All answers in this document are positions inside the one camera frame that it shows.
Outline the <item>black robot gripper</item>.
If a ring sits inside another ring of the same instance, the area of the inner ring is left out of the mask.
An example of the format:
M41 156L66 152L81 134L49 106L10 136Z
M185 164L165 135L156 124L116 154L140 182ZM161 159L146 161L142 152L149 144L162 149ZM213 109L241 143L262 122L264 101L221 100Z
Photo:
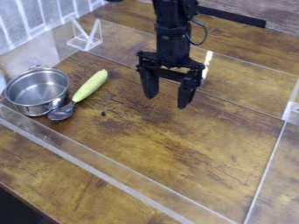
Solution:
M201 71L205 66L189 57L190 45L196 45L190 39L190 24L165 28L156 26L156 51L138 51L138 64L136 71L144 96L154 98L158 93L158 78L181 83L177 94L177 108L184 109L192 102L196 88L201 82Z

